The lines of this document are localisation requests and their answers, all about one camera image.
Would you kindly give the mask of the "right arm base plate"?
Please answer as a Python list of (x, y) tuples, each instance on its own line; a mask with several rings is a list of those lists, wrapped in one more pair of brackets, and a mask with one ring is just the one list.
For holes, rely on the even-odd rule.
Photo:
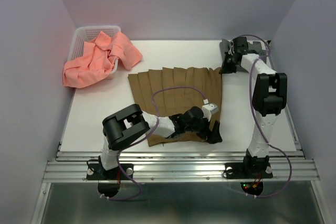
[(271, 179), (273, 178), (273, 173), (267, 173), (267, 166), (250, 166), (245, 165), (243, 162), (230, 162), (225, 163), (225, 169), (222, 172), (222, 176), (227, 179), (240, 179), (249, 180), (255, 178)]

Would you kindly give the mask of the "grey pleated skirt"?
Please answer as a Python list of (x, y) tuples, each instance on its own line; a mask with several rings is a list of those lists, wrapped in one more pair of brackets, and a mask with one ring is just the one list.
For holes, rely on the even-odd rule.
[(232, 39), (231, 41), (223, 39), (219, 43), (221, 55), (224, 66), (240, 66), (243, 55), (257, 54), (261, 57), (266, 57), (269, 53), (266, 44), (263, 48), (262, 41), (249, 42), (247, 37), (240, 36)]

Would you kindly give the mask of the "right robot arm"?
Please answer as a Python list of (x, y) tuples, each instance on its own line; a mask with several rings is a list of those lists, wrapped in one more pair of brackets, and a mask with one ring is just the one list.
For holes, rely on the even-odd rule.
[(269, 43), (257, 37), (249, 42), (246, 35), (223, 39), (221, 74), (244, 69), (249, 74), (249, 103), (255, 122), (251, 142), (243, 161), (226, 163), (227, 179), (272, 178), (269, 163), (270, 138), (277, 117), (287, 104), (287, 75), (267, 65), (271, 55)]

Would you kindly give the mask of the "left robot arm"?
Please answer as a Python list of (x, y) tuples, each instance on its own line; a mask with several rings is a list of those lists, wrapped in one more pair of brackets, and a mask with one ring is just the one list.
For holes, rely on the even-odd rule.
[(106, 179), (116, 175), (117, 156), (129, 148), (142, 135), (151, 134), (166, 139), (179, 138), (186, 133), (195, 133), (210, 144), (221, 143), (220, 122), (210, 123), (219, 108), (204, 100), (202, 107), (194, 106), (184, 113), (170, 116), (157, 116), (140, 109), (138, 104), (130, 105), (102, 121), (104, 145), (99, 156), (99, 173)]

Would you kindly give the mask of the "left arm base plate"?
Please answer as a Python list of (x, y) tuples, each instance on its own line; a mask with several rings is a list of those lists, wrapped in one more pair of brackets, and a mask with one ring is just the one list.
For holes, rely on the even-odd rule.
[(89, 163), (86, 180), (125, 180), (128, 178), (117, 166), (111, 170), (105, 170), (100, 163)]

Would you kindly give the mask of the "tan brown skirt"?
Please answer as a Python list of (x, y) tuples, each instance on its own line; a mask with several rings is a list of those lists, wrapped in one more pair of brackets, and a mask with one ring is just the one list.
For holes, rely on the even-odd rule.
[(201, 107), (204, 98), (222, 107), (223, 83), (220, 68), (150, 69), (128, 75), (132, 96), (140, 108), (160, 116), (182, 114), (193, 106)]

